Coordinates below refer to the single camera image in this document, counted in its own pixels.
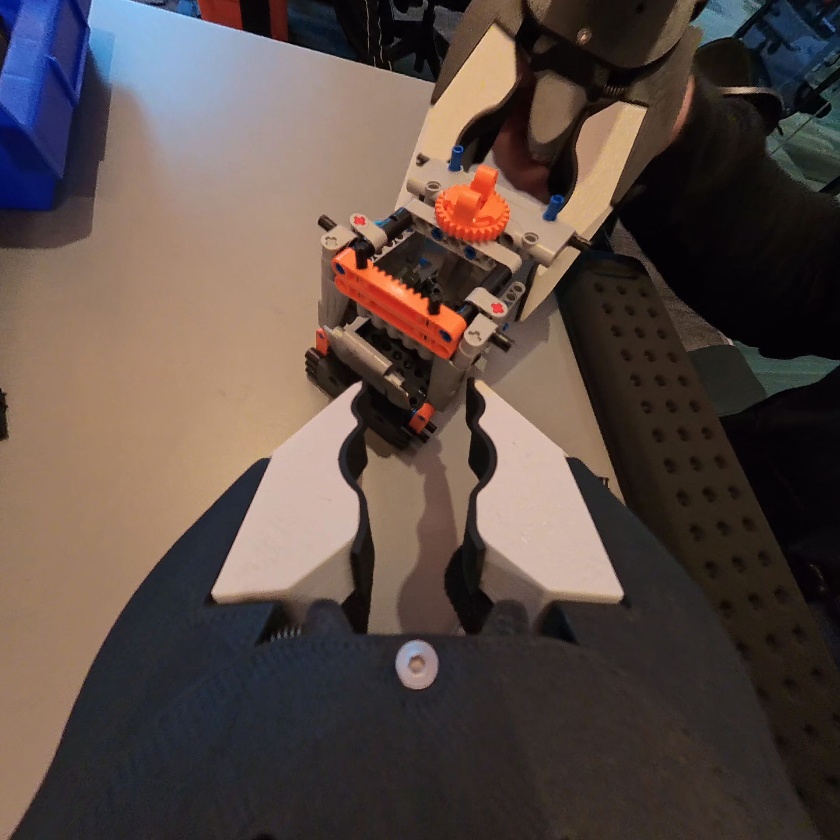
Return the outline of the blue plastic bin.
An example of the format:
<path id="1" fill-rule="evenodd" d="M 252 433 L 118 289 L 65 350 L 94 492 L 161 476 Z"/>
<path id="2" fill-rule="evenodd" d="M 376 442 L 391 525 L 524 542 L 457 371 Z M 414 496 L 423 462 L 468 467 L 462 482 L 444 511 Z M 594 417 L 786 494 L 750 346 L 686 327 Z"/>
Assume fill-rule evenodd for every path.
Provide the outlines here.
<path id="1" fill-rule="evenodd" d="M 1 2 L 1 207 L 44 211 L 63 178 L 90 1 Z"/>

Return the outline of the person's leg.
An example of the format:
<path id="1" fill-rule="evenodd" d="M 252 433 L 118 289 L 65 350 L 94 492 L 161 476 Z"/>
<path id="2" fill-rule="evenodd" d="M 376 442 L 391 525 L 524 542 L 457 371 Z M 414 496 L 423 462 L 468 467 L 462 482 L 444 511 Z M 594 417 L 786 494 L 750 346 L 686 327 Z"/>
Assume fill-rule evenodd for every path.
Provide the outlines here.
<path id="1" fill-rule="evenodd" d="M 806 596 L 837 595 L 839 370 L 721 422 Z"/>

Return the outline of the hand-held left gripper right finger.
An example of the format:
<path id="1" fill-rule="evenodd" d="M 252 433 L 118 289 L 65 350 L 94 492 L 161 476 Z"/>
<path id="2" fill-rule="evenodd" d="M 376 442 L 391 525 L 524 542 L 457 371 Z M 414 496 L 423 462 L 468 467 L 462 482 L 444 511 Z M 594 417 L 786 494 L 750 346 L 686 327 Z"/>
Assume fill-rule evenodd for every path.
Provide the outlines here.
<path id="1" fill-rule="evenodd" d="M 469 495 L 454 603 L 614 605 L 623 588 L 560 446 L 487 383 L 469 381 Z"/>

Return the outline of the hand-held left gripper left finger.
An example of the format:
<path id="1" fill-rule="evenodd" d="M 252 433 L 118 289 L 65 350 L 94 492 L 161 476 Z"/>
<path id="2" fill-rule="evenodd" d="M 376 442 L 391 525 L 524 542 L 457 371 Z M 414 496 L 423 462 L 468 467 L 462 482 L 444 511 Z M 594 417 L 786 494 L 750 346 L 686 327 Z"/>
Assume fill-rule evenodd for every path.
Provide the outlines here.
<path id="1" fill-rule="evenodd" d="M 369 606 L 374 552 L 358 484 L 366 396 L 349 388 L 273 452 L 213 586 L 215 602 L 308 607 L 355 596 Z"/>

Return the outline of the orange gear frame assembly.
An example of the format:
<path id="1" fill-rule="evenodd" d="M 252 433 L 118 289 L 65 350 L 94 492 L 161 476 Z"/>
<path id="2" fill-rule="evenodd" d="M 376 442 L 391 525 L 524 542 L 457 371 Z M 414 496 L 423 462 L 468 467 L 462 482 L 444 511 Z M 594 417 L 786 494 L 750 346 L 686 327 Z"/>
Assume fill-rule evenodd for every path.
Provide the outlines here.
<path id="1" fill-rule="evenodd" d="M 387 444 L 428 441 L 488 350 L 508 352 L 538 270 L 592 247 L 560 219 L 565 199 L 530 204 L 469 169 L 457 144 L 441 159 L 417 153 L 407 198 L 389 216 L 363 212 L 321 228 L 321 292 L 309 379 L 331 397 L 362 383 L 361 412 Z"/>

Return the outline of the black studded panel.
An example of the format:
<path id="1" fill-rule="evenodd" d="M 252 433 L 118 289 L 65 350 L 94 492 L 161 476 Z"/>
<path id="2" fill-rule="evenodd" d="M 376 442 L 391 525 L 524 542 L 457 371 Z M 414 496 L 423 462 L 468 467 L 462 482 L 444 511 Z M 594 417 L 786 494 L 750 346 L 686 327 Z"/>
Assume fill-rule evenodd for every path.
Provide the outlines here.
<path id="1" fill-rule="evenodd" d="M 838 669 L 665 305 L 638 261 L 602 252 L 558 292 L 625 503 L 705 592 L 805 809 L 839 838 Z"/>

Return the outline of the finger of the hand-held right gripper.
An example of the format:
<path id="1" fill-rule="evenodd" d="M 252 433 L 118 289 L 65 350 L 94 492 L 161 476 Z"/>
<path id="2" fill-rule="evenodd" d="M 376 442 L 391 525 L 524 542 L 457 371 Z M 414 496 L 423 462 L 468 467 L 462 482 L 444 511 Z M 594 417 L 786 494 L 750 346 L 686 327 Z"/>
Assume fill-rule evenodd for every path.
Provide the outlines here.
<path id="1" fill-rule="evenodd" d="M 613 210 L 615 190 L 646 113 L 643 106 L 620 101 L 583 121 L 574 146 L 576 182 L 556 219 L 544 219 L 538 207 L 518 208 L 521 256 L 538 266 L 519 320 L 550 295 L 580 254 L 572 237 L 591 238 Z"/>
<path id="2" fill-rule="evenodd" d="M 525 67 L 515 38 L 498 23 L 478 39 L 459 27 L 416 141 L 412 178 L 431 179 L 432 160 L 448 162 L 456 145 L 466 171 L 485 163 Z"/>

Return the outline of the person's right forearm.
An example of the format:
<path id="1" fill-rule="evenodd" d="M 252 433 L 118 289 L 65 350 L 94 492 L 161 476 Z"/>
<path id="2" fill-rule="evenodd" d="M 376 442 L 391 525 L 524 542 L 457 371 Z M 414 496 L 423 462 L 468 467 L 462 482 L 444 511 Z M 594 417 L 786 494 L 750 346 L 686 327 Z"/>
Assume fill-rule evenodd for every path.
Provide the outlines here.
<path id="1" fill-rule="evenodd" d="M 775 359 L 839 359 L 839 206 L 767 154 L 760 115 L 698 78 L 618 216 L 669 288 Z"/>

